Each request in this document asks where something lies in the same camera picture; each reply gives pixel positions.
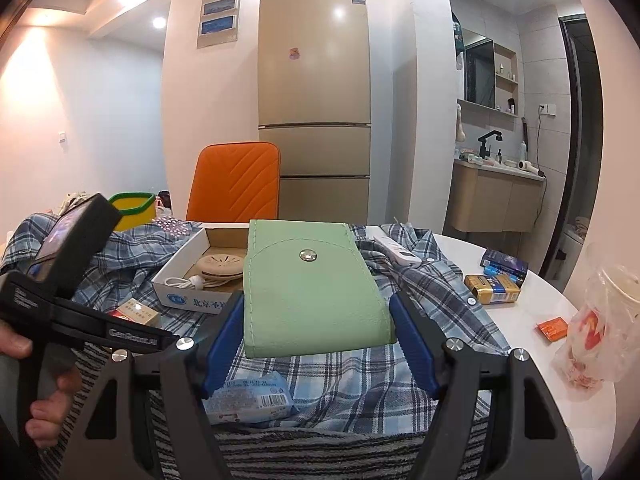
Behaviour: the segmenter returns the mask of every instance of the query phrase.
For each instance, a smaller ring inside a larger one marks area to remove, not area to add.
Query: orange chair
[[[243,222],[278,217],[280,150],[270,142],[214,144],[200,152],[187,220]]]

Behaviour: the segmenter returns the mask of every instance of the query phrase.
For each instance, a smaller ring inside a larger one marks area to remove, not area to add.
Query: round table
[[[435,235],[444,255],[462,269],[463,274],[482,274],[480,260],[484,248],[462,240]],[[533,357],[564,423],[574,436],[580,458],[599,478],[607,466],[616,429],[616,394],[613,383],[593,390],[566,383],[552,368],[551,360],[564,340],[550,343],[537,329],[537,323],[562,317],[569,321],[575,307],[545,280],[529,271],[516,303],[487,305],[485,309],[512,348],[525,348]]]

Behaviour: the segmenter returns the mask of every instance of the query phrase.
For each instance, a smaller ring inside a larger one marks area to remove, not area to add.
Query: yellow and green bin
[[[122,213],[116,231],[126,231],[148,224],[156,217],[156,196],[153,193],[118,193],[113,195],[109,202]]]

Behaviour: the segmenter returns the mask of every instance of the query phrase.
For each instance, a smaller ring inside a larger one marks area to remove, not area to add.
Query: human hand
[[[33,343],[17,333],[4,321],[0,320],[0,354],[14,359],[24,359],[31,355]],[[31,403],[32,419],[25,426],[27,434],[39,448],[52,447],[58,443],[58,435],[62,422],[71,410],[74,394],[82,388],[82,379],[78,368],[60,375],[56,384],[58,389],[49,399],[36,400]]]

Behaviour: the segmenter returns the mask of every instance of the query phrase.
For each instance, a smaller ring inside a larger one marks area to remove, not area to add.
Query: sink countertop
[[[461,164],[462,166],[466,166],[468,168],[474,168],[475,170],[493,171],[494,173],[503,173],[503,174],[509,174],[514,176],[520,176],[522,178],[537,180],[539,182],[542,182],[544,180],[544,177],[542,176],[537,176],[533,173],[529,173],[529,171],[520,170],[519,168],[510,168],[509,166],[505,166],[504,164],[501,164],[500,166],[488,166],[483,164],[482,166],[480,166],[479,164],[472,164],[471,162],[465,162],[464,160],[460,160],[459,158],[455,158],[453,162],[454,164]]]

